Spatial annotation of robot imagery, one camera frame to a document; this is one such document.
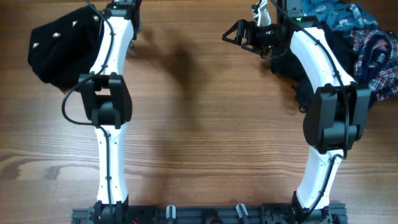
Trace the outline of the black knit sweater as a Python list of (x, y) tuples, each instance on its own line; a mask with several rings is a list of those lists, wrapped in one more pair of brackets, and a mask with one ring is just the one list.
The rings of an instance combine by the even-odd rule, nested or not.
[(89, 7), (81, 7), (32, 29), (27, 61), (44, 83), (67, 89), (78, 83), (95, 63), (103, 39), (103, 21)]

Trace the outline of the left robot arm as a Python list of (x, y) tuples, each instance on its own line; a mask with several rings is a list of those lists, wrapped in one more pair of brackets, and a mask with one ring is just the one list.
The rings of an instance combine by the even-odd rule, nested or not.
[(140, 1), (112, 1), (106, 6), (96, 60), (89, 73), (79, 77), (86, 117), (97, 137), (100, 182), (96, 203), (74, 209), (72, 223), (127, 223), (124, 135), (132, 117), (132, 100), (123, 70), (127, 51), (141, 31), (140, 6)]

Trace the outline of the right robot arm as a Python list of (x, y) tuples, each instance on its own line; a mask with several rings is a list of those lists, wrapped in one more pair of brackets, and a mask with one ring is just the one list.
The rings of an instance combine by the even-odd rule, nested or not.
[(297, 1), (275, 2), (272, 23), (267, 2), (252, 5), (254, 19), (238, 20), (222, 40), (276, 60), (275, 50), (291, 52), (312, 86), (303, 133), (309, 146), (303, 179), (290, 203), (236, 207), (240, 223), (346, 223), (346, 206), (330, 200), (339, 165), (361, 139), (371, 93), (344, 70), (329, 47), (320, 21), (299, 8)]

